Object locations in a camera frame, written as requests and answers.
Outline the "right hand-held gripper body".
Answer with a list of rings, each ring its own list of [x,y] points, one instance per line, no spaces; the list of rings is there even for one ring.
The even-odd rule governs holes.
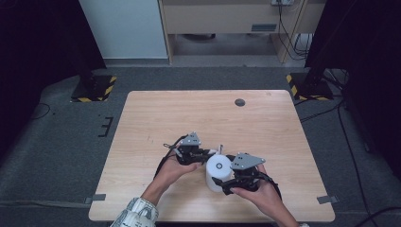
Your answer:
[[[258,189],[257,182],[260,179],[257,166],[265,162],[264,158],[252,156],[248,153],[238,153],[231,163],[231,170],[234,172],[232,187],[256,191]]]

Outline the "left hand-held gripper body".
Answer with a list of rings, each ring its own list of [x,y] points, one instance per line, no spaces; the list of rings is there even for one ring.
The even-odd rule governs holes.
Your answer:
[[[194,131],[179,139],[175,145],[178,162],[183,166],[188,166],[196,163],[197,158],[209,159],[211,154],[207,154],[208,149],[202,149],[200,145],[201,140]]]

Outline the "white cylindrical bin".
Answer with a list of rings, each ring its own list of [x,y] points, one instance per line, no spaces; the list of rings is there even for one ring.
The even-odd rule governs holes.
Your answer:
[[[221,187],[215,184],[213,178],[226,182],[230,179],[231,174],[231,161],[225,155],[213,155],[206,163],[205,181],[208,188],[213,192],[222,191]]]

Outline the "person's left hand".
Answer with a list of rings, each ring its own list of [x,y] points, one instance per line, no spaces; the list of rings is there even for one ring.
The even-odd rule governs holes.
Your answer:
[[[181,165],[175,155],[168,155],[153,181],[163,189],[168,189],[178,181],[184,174],[193,172],[200,168],[202,163],[193,163],[188,166]]]

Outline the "person's right hand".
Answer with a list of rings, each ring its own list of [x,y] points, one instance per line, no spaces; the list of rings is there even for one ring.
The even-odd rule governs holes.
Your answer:
[[[255,192],[239,187],[233,187],[233,191],[239,197],[252,202],[263,214],[275,222],[278,212],[286,208],[274,186],[264,180],[259,182],[258,189]]]

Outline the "grey tape strip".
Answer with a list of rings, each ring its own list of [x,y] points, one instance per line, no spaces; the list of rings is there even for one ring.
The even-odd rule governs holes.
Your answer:
[[[325,203],[337,203],[340,200],[338,199],[337,196],[321,196],[317,198],[317,201],[319,204],[325,204]]]
[[[84,199],[84,204],[92,204],[94,201],[105,201],[106,194],[94,194]]]

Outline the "black stand base striped edge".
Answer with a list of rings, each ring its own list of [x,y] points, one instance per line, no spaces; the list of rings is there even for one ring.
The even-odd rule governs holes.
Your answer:
[[[334,97],[325,81],[314,81],[308,73],[290,73],[286,79],[296,100],[331,100]]]
[[[115,82],[115,76],[93,76],[89,81],[80,79],[71,95],[71,101],[105,101],[109,97]]]

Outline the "light wooden desk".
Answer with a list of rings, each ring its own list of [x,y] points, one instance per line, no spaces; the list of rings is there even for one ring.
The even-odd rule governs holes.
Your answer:
[[[327,0],[295,0],[276,7],[270,0],[158,0],[168,58],[183,34],[270,34],[285,62],[298,34],[315,32]]]

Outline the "white cabinet panel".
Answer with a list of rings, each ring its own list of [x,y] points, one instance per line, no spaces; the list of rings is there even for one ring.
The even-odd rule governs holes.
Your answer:
[[[166,59],[158,0],[79,0],[106,60]]]

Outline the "dark curtain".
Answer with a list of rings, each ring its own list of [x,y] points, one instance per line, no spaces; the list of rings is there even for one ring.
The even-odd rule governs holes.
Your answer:
[[[401,181],[401,0],[326,0],[305,65],[347,71],[352,116]]]
[[[0,160],[46,86],[104,66],[79,0],[0,0]]]

